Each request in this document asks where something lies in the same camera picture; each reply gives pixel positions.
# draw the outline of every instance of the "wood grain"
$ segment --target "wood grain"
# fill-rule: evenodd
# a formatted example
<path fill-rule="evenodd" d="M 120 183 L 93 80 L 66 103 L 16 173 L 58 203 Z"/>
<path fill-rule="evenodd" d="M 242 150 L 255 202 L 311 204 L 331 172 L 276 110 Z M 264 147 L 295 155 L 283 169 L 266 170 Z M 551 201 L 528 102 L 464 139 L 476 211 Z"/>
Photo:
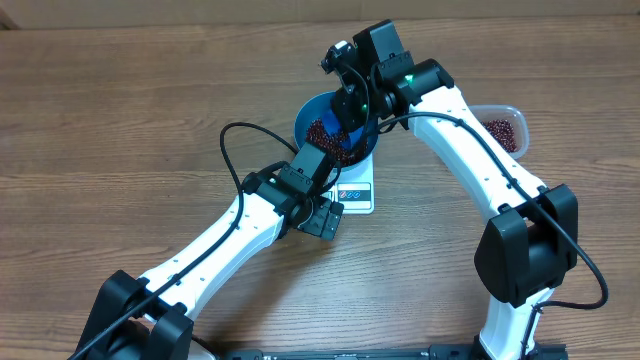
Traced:
<path fill-rule="evenodd" d="M 164 261 L 233 198 L 219 131 L 250 121 L 291 138 L 311 96 L 338 81 L 326 49 L 370 25 L 189 26 L 0 33 L 0 358 L 64 359 L 102 282 Z M 640 351 L 640 21 L 635 16 L 402 21 L 470 104 L 520 108 L 522 164 L 580 201 L 580 243 L 611 302 L 549 310 L 537 339 L 572 359 Z M 241 176 L 288 150 L 228 134 Z M 333 243 L 292 233 L 249 260 L 196 333 L 225 348 L 416 347 L 470 342 L 488 294 L 473 254 L 483 226 L 436 155 L 402 131 L 375 155 L 376 211 Z M 557 298 L 598 296 L 588 269 Z"/>
<path fill-rule="evenodd" d="M 22 29 L 634 15 L 640 0 L 0 0 Z"/>

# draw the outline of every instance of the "black cable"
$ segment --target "black cable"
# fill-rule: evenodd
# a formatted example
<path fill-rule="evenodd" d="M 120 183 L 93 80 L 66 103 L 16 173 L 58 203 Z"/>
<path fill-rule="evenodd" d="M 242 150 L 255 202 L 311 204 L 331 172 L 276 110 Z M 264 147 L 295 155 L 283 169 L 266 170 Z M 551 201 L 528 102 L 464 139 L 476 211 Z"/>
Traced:
<path fill-rule="evenodd" d="M 504 167 L 502 162 L 500 162 L 500 159 L 498 159 L 498 156 L 493 152 L 489 144 L 487 144 L 487 142 L 484 141 L 482 136 L 480 136 L 480 134 L 478 134 L 478 132 L 475 131 L 475 129 L 473 129 L 471 126 L 469 126 L 469 124 L 464 122 L 464 120 L 458 119 L 446 114 L 441 114 L 441 113 L 415 112 L 415 113 L 398 116 L 393 119 L 384 121 L 378 125 L 377 130 L 379 131 L 380 129 L 382 129 L 387 125 L 396 124 L 399 121 L 406 120 L 412 117 L 418 117 L 418 116 L 438 118 L 438 119 L 453 122 L 456 126 L 462 127 L 471 136 L 473 136 L 476 139 L 476 141 L 478 141 L 478 143 L 484 148 L 484 150 L 487 152 L 487 155 L 489 155 L 491 160 L 495 163 L 495 165 L 498 167 L 502 175 L 504 175 L 504 177 L 507 179 L 509 184 L 511 184 L 511 186 L 513 186 L 513 188 L 518 192 L 518 194 L 520 194 L 520 196 L 522 196 L 530 204 L 530 206 L 533 206 L 536 212 L 538 212 L 538 214 L 540 214 L 544 218 L 544 220 L 558 234 L 560 234 L 560 236 L 562 236 L 569 243 L 569 245 L 571 245 L 572 248 L 576 250 L 580 258 L 585 262 L 589 270 L 591 270 L 593 275 L 596 277 L 596 280 L 598 281 L 598 285 L 600 286 L 600 291 L 601 291 L 601 297 L 600 297 L 600 300 L 594 303 L 578 304 L 578 303 L 571 303 L 571 302 L 564 302 L 564 301 L 548 300 L 548 301 L 540 302 L 532 307 L 532 311 L 531 311 L 531 315 L 529 316 L 529 322 L 527 324 L 527 329 L 525 331 L 524 339 L 522 340 L 522 350 L 520 353 L 520 359 L 524 360 L 526 356 L 526 351 L 527 351 L 527 341 L 529 339 L 529 336 L 531 335 L 531 331 L 533 330 L 533 323 L 535 322 L 535 316 L 537 313 L 541 312 L 541 309 L 543 307 L 558 306 L 563 308 L 579 309 L 579 310 L 598 309 L 604 306 L 604 304 L 606 304 L 609 299 L 609 288 L 607 287 L 607 282 L 604 279 L 604 276 L 602 275 L 598 267 L 596 266 L 596 264 L 593 262 L 593 260 L 591 260 L 589 255 L 587 255 L 587 253 L 584 252 L 584 250 L 580 247 L 580 245 L 578 245 L 576 241 L 573 240 L 569 234 L 567 234 L 567 232 L 560 226 L 560 224 L 558 224 L 558 222 L 551 215 L 549 215 L 548 212 L 546 212 L 531 196 L 529 196 L 529 194 L 527 194 L 527 192 L 520 186 L 518 181 L 513 176 L 511 176 L 511 174 L 509 174 L 509 172 Z"/>
<path fill-rule="evenodd" d="M 336 177 L 334 177 L 333 180 L 329 181 L 329 183 L 327 185 L 323 186 L 320 189 L 320 191 L 318 191 L 318 195 L 322 195 L 322 194 L 326 193 L 327 191 L 331 190 L 333 185 L 335 185 L 336 182 L 338 181 L 338 178 L 340 177 L 340 174 L 342 173 L 342 163 L 340 161 L 338 161 L 336 163 L 336 169 L 338 169 L 338 172 L 336 173 Z"/>
<path fill-rule="evenodd" d="M 378 84 L 376 84 L 376 70 L 378 70 L 378 65 L 380 63 L 375 63 L 373 65 L 371 65 L 371 71 L 369 71 L 369 81 L 371 81 L 371 87 L 373 88 L 373 93 L 377 94 L 378 93 Z"/>
<path fill-rule="evenodd" d="M 393 130 L 394 127 L 396 127 L 397 123 L 391 124 L 389 125 L 388 128 L 386 128 L 384 131 L 378 131 L 378 134 L 382 135 L 382 134 L 386 134 L 389 131 Z"/>
<path fill-rule="evenodd" d="M 211 344 L 209 344 L 208 342 L 206 342 L 204 339 L 197 337 L 196 335 L 191 334 L 191 340 L 193 340 L 195 343 L 197 343 L 198 345 L 202 346 L 203 349 L 207 350 L 208 352 L 210 352 L 212 355 L 219 353 L 218 351 L 216 351 L 213 347 L 211 347 Z"/>
<path fill-rule="evenodd" d="M 242 218 L 242 212 L 244 210 L 244 196 L 242 195 L 242 186 L 240 185 L 240 179 L 238 179 L 238 174 L 236 174 L 236 171 L 233 168 L 233 165 L 231 164 L 231 160 L 229 159 L 229 155 L 227 154 L 227 149 L 224 146 L 224 134 L 227 132 L 227 130 L 237 126 L 244 126 L 244 127 L 260 130 L 268 135 L 271 135 L 273 138 L 275 138 L 279 142 L 283 143 L 286 147 L 288 147 L 291 151 L 293 151 L 294 154 L 298 153 L 298 150 L 296 150 L 296 148 L 293 147 L 291 144 L 289 144 L 286 140 L 276 135 L 275 133 L 271 132 L 270 130 L 267 130 L 255 124 L 235 122 L 235 123 L 230 123 L 226 125 L 224 128 L 222 128 L 222 131 L 220 132 L 220 152 L 222 153 L 224 162 L 227 164 L 229 173 L 231 173 L 231 177 L 233 178 L 233 183 L 236 185 L 236 190 L 238 191 L 238 213 L 236 214 L 236 217 L 231 223 L 231 225 L 229 225 L 229 229 L 227 229 L 227 231 L 224 234 L 222 234 L 222 236 L 213 245 L 211 245 L 205 252 L 203 252 L 195 260 L 189 263 L 189 265 L 187 265 L 179 273 L 173 275 L 171 279 L 169 279 L 169 281 L 167 281 L 164 285 L 158 288 L 158 290 L 154 291 L 151 295 L 149 295 L 149 297 L 141 301 L 138 305 L 131 308 L 124 315 L 118 318 L 118 320 L 111 323 L 111 325 L 109 325 L 106 329 L 102 330 L 93 339 L 85 343 L 85 345 L 80 350 L 76 351 L 73 355 L 71 355 L 71 357 L 69 357 L 68 360 L 80 360 L 96 343 L 102 340 L 105 336 L 107 336 L 108 334 L 113 332 L 115 329 L 117 329 L 120 325 L 122 325 L 127 320 L 129 320 L 130 317 L 141 313 L 143 309 L 147 305 L 149 305 L 149 303 L 157 299 L 163 292 L 165 292 L 171 286 L 173 286 L 178 281 L 180 281 L 180 279 L 182 279 L 191 270 L 193 270 L 196 266 L 198 266 L 198 264 L 200 264 L 204 259 L 209 257 L 209 255 L 211 255 L 218 247 L 220 247 L 220 245 L 222 245 L 222 243 L 224 243 L 224 241 L 231 235 L 233 230 L 236 229 L 236 227 L 240 223 L 240 219 Z"/>
<path fill-rule="evenodd" d="M 364 127 L 362 129 L 362 133 L 360 134 L 360 138 L 358 139 L 358 141 L 356 141 L 355 145 L 351 148 L 350 153 L 353 154 L 356 151 L 358 151 L 360 147 L 362 147 L 362 145 L 366 143 L 365 139 L 367 137 L 365 136 L 365 133 L 367 132 L 367 125 L 369 124 L 369 110 L 370 110 L 369 105 L 371 105 L 369 103 L 369 85 L 367 85 L 367 82 L 364 80 L 362 75 L 360 75 L 359 72 L 357 72 L 354 68 L 352 68 L 351 65 L 344 62 L 340 62 L 339 65 L 344 66 L 345 69 L 349 70 L 349 72 L 353 73 L 353 75 L 355 75 L 360 80 L 364 88 L 365 98 L 367 99 L 367 102 L 366 102 L 367 112 L 366 112 L 366 117 L 364 118 Z"/>

